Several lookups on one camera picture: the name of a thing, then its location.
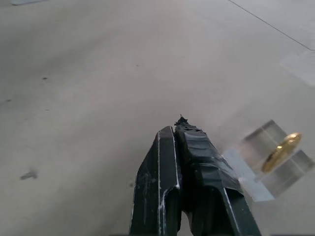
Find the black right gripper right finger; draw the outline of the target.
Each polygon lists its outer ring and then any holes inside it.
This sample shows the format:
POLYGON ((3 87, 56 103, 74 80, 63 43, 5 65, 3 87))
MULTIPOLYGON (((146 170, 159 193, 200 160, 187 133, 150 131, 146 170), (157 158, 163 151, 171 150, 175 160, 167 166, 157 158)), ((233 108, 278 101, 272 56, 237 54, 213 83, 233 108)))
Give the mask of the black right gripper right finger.
POLYGON ((180 117, 175 141, 182 173, 182 207, 194 236, 261 234, 236 173, 200 128, 180 117))

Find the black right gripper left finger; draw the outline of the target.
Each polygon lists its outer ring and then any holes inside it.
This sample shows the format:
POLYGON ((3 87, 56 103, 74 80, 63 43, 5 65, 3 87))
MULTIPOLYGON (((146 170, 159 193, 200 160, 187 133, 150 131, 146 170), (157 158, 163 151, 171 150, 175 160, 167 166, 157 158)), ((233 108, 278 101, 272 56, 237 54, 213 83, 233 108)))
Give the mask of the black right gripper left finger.
POLYGON ((180 167, 173 129, 157 132, 134 186, 129 234, 175 236, 181 224, 180 167))

